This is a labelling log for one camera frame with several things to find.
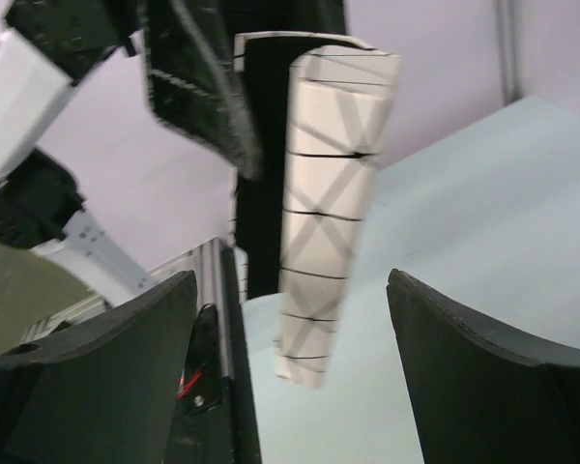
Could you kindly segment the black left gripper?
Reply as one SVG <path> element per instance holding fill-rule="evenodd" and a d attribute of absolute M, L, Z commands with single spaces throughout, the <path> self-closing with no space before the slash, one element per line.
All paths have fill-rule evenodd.
<path fill-rule="evenodd" d="M 120 48 L 135 55 L 131 36 L 142 29 L 157 119 L 260 177 L 262 143 L 219 1 L 19 0 L 4 21 L 74 82 Z"/>

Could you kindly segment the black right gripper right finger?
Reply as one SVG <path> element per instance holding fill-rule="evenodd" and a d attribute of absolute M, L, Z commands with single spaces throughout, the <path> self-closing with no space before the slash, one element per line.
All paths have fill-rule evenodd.
<path fill-rule="evenodd" d="M 391 323 L 426 463 L 580 463 L 580 349 L 393 270 Z"/>

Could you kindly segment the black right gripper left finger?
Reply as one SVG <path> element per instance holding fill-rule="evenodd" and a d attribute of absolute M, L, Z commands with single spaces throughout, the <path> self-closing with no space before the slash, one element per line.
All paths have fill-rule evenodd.
<path fill-rule="evenodd" d="M 0 463 L 161 462 L 196 299 L 181 272 L 0 355 Z"/>

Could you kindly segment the white geometric glasses case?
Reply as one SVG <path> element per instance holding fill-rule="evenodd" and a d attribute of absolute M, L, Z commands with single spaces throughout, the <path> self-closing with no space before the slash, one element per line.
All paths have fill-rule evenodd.
<path fill-rule="evenodd" d="M 286 381 L 324 382 L 401 63 L 347 35 L 235 38 L 263 144 L 259 179 L 237 182 L 235 242 L 246 297 L 282 297 L 275 372 Z"/>

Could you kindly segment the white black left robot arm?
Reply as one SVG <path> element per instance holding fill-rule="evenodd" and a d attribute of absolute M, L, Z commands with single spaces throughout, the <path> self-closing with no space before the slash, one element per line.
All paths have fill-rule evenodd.
<path fill-rule="evenodd" d="M 257 178 L 263 149 L 233 64 L 224 1 L 13 1 L 0 34 L 0 243 L 121 305 L 155 286 L 38 141 L 85 79 L 141 33 L 149 105 L 166 127 Z"/>

